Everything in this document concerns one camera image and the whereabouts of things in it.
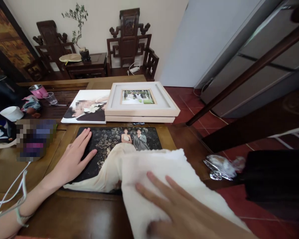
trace plush toy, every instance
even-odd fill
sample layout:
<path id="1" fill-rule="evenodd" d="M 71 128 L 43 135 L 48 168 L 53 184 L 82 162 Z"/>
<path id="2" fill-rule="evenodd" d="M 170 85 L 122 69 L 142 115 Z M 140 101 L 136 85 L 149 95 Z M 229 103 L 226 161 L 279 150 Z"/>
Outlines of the plush toy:
<path id="1" fill-rule="evenodd" d="M 34 118 L 41 117 L 39 111 L 42 109 L 42 106 L 39 100 L 34 95 L 29 95 L 22 100 L 27 100 L 27 102 L 23 105 L 21 111 L 32 115 L 32 117 Z"/>

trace bracelet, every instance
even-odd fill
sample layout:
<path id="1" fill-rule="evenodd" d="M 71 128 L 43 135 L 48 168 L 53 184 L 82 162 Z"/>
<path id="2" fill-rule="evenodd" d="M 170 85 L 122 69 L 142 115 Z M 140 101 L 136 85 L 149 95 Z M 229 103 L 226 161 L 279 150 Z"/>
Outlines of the bracelet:
<path id="1" fill-rule="evenodd" d="M 15 209 L 15 211 L 16 211 L 16 214 L 17 214 L 17 222 L 18 222 L 21 226 L 23 226 L 23 227 L 28 227 L 29 225 L 28 225 L 28 224 L 24 224 L 23 221 L 27 221 L 30 217 L 33 216 L 33 214 L 30 215 L 30 216 L 22 216 L 22 215 L 20 214 L 19 207 L 17 207 L 17 208 Z"/>

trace white towel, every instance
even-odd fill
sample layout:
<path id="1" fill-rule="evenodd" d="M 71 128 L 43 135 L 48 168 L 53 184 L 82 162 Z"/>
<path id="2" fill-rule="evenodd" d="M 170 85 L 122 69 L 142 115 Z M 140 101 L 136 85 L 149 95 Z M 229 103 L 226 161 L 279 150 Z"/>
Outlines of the white towel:
<path id="1" fill-rule="evenodd" d="M 135 184 L 139 182 L 152 192 L 164 197 L 147 178 L 147 171 L 152 171 L 166 185 L 169 184 L 165 176 L 169 175 L 198 201 L 236 225 L 250 231 L 228 207 L 223 197 L 201 182 L 187 162 L 182 149 L 140 151 L 124 155 L 122 162 L 123 199 L 135 239 L 147 238 L 146 231 L 151 221 L 170 220 L 164 211 L 143 198 L 135 189 Z"/>

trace pink cup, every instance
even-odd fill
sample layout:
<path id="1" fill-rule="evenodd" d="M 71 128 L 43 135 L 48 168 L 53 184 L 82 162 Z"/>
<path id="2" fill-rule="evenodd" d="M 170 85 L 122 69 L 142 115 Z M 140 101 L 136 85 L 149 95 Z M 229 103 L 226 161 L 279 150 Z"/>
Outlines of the pink cup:
<path id="1" fill-rule="evenodd" d="M 43 99 L 43 95 L 47 93 L 47 90 L 41 84 L 33 85 L 29 90 L 38 99 Z"/>

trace electrical cord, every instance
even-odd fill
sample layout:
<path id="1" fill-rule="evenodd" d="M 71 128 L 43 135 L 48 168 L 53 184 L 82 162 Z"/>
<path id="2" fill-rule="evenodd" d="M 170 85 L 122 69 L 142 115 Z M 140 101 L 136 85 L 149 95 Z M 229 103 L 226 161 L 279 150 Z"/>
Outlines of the electrical cord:
<path id="1" fill-rule="evenodd" d="M 211 82 L 211 81 L 213 81 L 213 78 L 210 79 L 210 80 L 203 86 L 203 88 L 202 88 L 200 94 L 203 93 L 203 90 L 204 90 L 204 88 L 205 88 L 206 85 L 207 85 L 207 86 L 210 85 L 209 82 Z M 200 97 L 200 95 L 195 94 L 195 89 L 193 89 L 193 93 L 194 93 L 194 95 Z M 211 111 L 209 111 L 209 112 L 210 112 L 213 116 L 215 116 L 215 117 L 217 117 L 218 119 L 220 119 L 220 120 L 222 120 L 223 122 L 225 122 L 225 124 L 229 125 L 229 124 L 228 124 L 226 121 L 224 121 L 222 118 L 220 118 L 220 117 L 218 117 L 217 115 L 213 114 L 213 112 L 211 112 Z M 249 144 L 246 144 L 246 145 L 247 145 L 252 151 L 255 151 L 252 147 L 250 147 Z"/>
<path id="2" fill-rule="evenodd" d="M 14 182 L 11 184 L 11 186 L 9 187 L 9 189 L 7 190 L 6 194 L 4 195 L 3 199 L 0 201 L 0 208 L 2 206 L 2 204 L 10 202 L 13 198 L 15 198 L 15 196 L 18 194 L 18 192 L 20 191 L 21 187 L 22 187 L 22 191 L 23 191 L 23 198 L 22 200 L 14 207 L 10 208 L 9 210 L 3 212 L 0 214 L 0 217 L 2 217 L 3 215 L 7 214 L 8 212 L 16 209 L 17 207 L 19 207 L 20 205 L 22 205 L 26 198 L 27 198 L 27 188 L 26 188 L 26 174 L 27 174 L 27 167 L 30 165 L 31 162 L 28 162 L 27 166 L 21 171 L 21 173 L 18 175 L 18 177 L 14 180 Z M 16 190 L 15 194 L 8 200 L 5 201 L 6 196 L 8 195 L 9 191 L 11 190 L 11 188 L 13 187 L 13 185 L 16 183 L 16 181 L 19 179 L 19 177 L 22 175 L 22 180 L 19 184 L 18 189 Z"/>
<path id="3" fill-rule="evenodd" d="M 135 63 L 138 63 L 139 65 L 136 67 L 140 68 L 141 64 L 138 61 L 135 61 L 132 65 L 134 65 Z M 130 71 L 132 65 L 130 65 L 129 70 L 127 71 L 128 75 L 130 75 L 130 73 L 132 73 L 132 75 L 134 75 L 133 72 Z"/>

